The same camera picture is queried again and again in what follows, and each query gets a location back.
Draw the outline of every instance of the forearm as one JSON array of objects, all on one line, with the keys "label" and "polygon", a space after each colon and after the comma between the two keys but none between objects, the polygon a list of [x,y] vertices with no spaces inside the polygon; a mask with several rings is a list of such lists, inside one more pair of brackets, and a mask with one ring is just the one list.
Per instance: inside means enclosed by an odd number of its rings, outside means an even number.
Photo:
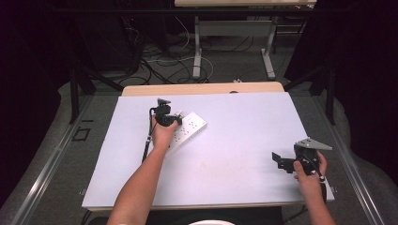
[{"label": "forearm", "polygon": [[166,149],[154,148],[117,196],[108,224],[145,224]]},{"label": "forearm", "polygon": [[306,200],[310,213],[311,224],[313,225],[335,225],[333,218],[326,207],[322,197]]}]

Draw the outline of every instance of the table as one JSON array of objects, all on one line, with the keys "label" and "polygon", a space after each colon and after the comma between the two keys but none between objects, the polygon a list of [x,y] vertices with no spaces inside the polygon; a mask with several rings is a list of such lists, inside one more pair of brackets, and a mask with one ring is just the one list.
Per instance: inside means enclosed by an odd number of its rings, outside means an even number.
[{"label": "table", "polygon": [[[276,7],[313,5],[316,0],[175,0],[177,7]],[[266,48],[261,49],[266,72],[270,80],[275,80],[275,72],[269,59],[272,41],[275,36],[277,17],[271,21],[200,21],[195,17],[195,58],[192,76],[200,77],[202,49],[200,36],[260,36],[268,37]]]},{"label": "table", "polygon": [[172,112],[197,113],[207,127],[166,157],[152,209],[304,203],[293,175],[271,159],[272,151],[293,158],[294,142],[307,137],[290,96],[278,82],[243,82],[127,87],[82,207],[112,209],[119,190],[141,164],[147,113],[157,97],[171,100]]}]

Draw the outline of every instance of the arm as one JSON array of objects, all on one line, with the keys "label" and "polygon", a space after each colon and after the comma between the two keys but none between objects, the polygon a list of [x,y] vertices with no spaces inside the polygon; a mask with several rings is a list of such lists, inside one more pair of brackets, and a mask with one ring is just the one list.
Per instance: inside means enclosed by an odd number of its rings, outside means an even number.
[{"label": "arm", "polygon": [[[328,166],[325,157],[318,152],[320,159],[320,171],[323,175],[326,173]],[[295,171],[297,173],[296,178],[298,179],[299,190],[304,196],[304,200],[307,204],[308,211],[310,213],[311,223],[313,225],[334,225],[336,224],[331,217],[329,209],[326,207],[323,198],[322,190],[319,185],[318,174],[307,176],[299,163],[294,162]]]},{"label": "arm", "polygon": [[117,196],[114,209],[108,220],[111,224],[145,224],[155,198],[164,156],[173,139],[177,122],[163,127],[153,119],[152,138],[154,147],[143,164],[126,182]]}]

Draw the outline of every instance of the power strip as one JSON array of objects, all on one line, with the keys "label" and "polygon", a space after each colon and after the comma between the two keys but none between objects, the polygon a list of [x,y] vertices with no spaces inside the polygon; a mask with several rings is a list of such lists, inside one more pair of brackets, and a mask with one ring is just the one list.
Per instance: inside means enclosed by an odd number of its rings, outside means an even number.
[{"label": "power strip", "polygon": [[191,112],[182,118],[182,125],[175,131],[175,136],[170,144],[166,156],[173,154],[184,143],[205,128],[207,122],[195,112]]}]

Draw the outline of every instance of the white tabletop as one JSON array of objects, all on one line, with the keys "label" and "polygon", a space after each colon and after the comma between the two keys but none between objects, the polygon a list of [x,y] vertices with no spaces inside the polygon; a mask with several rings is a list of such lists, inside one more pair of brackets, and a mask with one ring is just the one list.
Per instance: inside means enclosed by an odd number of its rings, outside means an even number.
[{"label": "white tabletop", "polygon": [[293,144],[307,138],[290,96],[239,93],[120,97],[83,207],[112,209],[141,164],[148,110],[157,98],[171,100],[172,113],[197,113],[207,127],[165,159],[153,208],[303,203],[293,174],[278,169],[271,157],[275,152],[293,158]]},{"label": "white tabletop", "polygon": [[316,0],[175,0],[177,7],[262,7],[314,5]]}]

